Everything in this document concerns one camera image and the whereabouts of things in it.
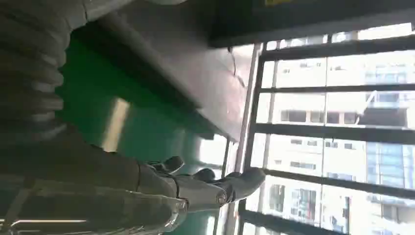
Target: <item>black frame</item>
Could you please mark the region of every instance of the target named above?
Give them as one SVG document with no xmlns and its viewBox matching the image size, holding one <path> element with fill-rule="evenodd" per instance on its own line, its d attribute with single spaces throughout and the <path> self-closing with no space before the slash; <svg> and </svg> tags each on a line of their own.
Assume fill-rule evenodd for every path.
<svg viewBox="0 0 415 235">
<path fill-rule="evenodd" d="M 301 88 L 275 88 L 275 74 L 273 88 L 261 88 L 264 65 L 267 61 L 307 59 L 316 57 L 343 56 L 355 54 L 368 54 L 378 52 L 388 52 L 396 50 L 415 49 L 415 36 L 397 37 L 390 39 L 380 39 L 371 41 L 351 41 L 336 44 L 321 44 L 303 47 L 289 47 L 266 51 L 263 46 L 262 55 L 259 57 L 256 83 L 254 87 L 254 96 L 252 101 L 251 121 L 249 124 L 248 140 L 246 146 L 246 155 L 244 169 L 251 167 L 252 153 L 254 146 L 255 133 L 279 134 L 290 136 L 304 136 L 328 139 L 345 139 L 356 141 L 375 141 L 389 142 L 400 144 L 415 144 L 415 131 L 404 129 L 375 129 L 375 128 L 350 128 L 335 126 L 307 126 L 307 125 L 287 125 L 257 123 L 259 96 L 262 93 L 329 93 L 329 92 L 368 92 L 368 91 L 415 91 L 415 84 L 398 84 L 398 85 L 363 85 L 363 86 L 326 86 L 326 87 L 301 87 Z M 267 149 L 265 149 L 264 159 L 267 158 Z M 309 176 L 291 172 L 277 171 L 266 169 L 267 175 L 311 182 L 321 185 L 343 187 L 348 189 L 367 191 L 374 194 L 383 194 L 396 196 L 406 199 L 415 199 L 415 190 L 403 188 L 392 188 L 384 185 L 372 185 L 354 181 L 331 179 L 319 176 Z M 266 227 L 277 232 L 290 234 L 340 234 L 323 228 L 316 228 L 312 225 L 298 223 L 295 221 L 264 215 L 260 212 L 246 210 L 246 200 L 239 203 L 240 223 L 238 234 L 243 234 L 244 223 L 250 223 L 257 227 Z"/>
</svg>

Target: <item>gray metal panel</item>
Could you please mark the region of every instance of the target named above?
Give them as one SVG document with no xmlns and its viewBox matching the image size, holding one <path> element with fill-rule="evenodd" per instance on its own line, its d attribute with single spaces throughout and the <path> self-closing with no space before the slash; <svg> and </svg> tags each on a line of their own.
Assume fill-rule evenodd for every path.
<svg viewBox="0 0 415 235">
<path fill-rule="evenodd" d="M 409 8 L 395 12 L 353 17 L 338 21 L 312 23 L 268 31 L 247 32 L 235 36 L 216 36 L 211 40 L 214 47 L 228 47 L 247 43 L 261 43 L 273 40 L 309 37 L 362 30 L 391 24 L 409 23 L 414 20 L 415 9 Z"/>
<path fill-rule="evenodd" d="M 145 58 L 222 134 L 238 141 L 253 46 L 208 46 L 214 1 L 192 0 L 175 6 L 135 1 L 100 23 Z"/>
</svg>

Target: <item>green surface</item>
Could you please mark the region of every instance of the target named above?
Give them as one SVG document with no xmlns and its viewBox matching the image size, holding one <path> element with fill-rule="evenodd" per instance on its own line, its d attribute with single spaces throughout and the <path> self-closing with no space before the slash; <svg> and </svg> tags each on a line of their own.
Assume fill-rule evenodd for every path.
<svg viewBox="0 0 415 235">
<path fill-rule="evenodd" d="M 141 161 L 180 155 L 186 161 L 183 169 L 186 173 L 203 167 L 200 159 L 203 140 L 194 131 L 198 123 L 191 114 L 161 99 L 139 82 L 151 78 L 126 74 L 76 38 L 67 51 L 67 61 L 62 68 L 65 83 L 57 90 L 65 108 L 58 116 L 75 124 L 86 141 L 102 146 L 110 126 L 116 123 L 120 135 L 115 146 L 121 154 Z M 117 119 L 113 113 L 120 101 L 125 118 Z M 173 234 L 209 234 L 208 218 L 213 214 L 190 214 Z"/>
</svg>

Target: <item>high-rise building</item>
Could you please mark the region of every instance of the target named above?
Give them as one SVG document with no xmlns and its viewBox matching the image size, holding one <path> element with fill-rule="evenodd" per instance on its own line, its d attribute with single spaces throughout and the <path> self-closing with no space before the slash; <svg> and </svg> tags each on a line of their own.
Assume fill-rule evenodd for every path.
<svg viewBox="0 0 415 235">
<path fill-rule="evenodd" d="M 412 27 L 409 24 L 339 33 L 332 40 L 337 43 L 390 37 L 391 30 L 392 35 L 402 36 Z M 284 40 L 279 46 L 326 42 L 327 36 L 321 36 Z M 275 63 L 276 84 L 280 88 L 415 83 L 414 63 L 412 51 L 280 61 Z M 268 70 L 273 77 L 274 68 L 269 66 Z M 264 77 L 264 84 L 272 82 Z M 262 101 L 264 114 L 258 113 L 257 122 L 267 122 L 267 111 L 272 108 L 272 123 L 415 128 L 412 92 L 276 94 L 273 107 L 269 100 L 268 94 L 260 98 L 259 112 Z M 266 167 L 270 169 L 397 188 L 415 187 L 414 146 L 277 135 L 267 141 Z M 411 200 L 280 178 L 267 179 L 264 189 L 260 208 L 263 213 L 352 234 L 407 234 L 406 230 L 414 229 L 415 202 Z"/>
</svg>

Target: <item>yellow label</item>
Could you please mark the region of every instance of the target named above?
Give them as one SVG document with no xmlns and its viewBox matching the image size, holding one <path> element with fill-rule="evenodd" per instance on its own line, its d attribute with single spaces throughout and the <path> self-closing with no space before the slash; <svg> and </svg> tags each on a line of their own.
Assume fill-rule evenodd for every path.
<svg viewBox="0 0 415 235">
<path fill-rule="evenodd" d="M 265 0 L 266 6 L 275 6 L 281 3 L 291 2 L 293 0 Z"/>
</svg>

